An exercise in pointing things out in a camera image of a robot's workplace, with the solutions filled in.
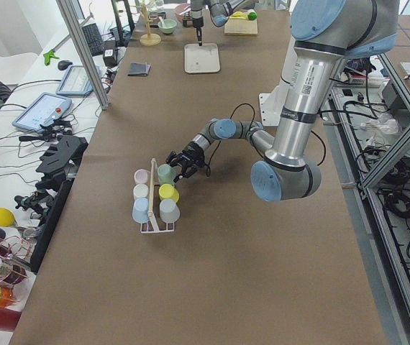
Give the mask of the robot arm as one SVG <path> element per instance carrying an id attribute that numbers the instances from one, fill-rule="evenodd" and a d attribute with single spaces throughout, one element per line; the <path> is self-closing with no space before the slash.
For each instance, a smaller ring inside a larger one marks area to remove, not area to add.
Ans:
<path id="1" fill-rule="evenodd" d="M 196 36 L 198 45 L 203 45 L 202 40 L 202 27 L 204 26 L 204 15 L 202 9 L 207 6 L 212 23 L 216 27 L 222 27 L 225 25 L 229 17 L 237 10 L 241 9 L 253 9 L 255 0 L 230 0 L 230 1 L 218 1 L 218 0 L 191 0 L 191 18 L 193 27 L 196 29 Z"/>
<path id="2" fill-rule="evenodd" d="M 291 15 L 294 63 L 286 99 L 280 103 L 275 135 L 256 121 L 212 119 L 166 162 L 180 167 L 174 180 L 206 166 L 205 151 L 215 141 L 246 139 L 262 160 L 251 168 L 255 194 L 273 202 L 305 198 L 320 186 L 319 167 L 304 150 L 330 79 L 346 60 L 387 52 L 396 42 L 397 1 L 299 1 Z"/>

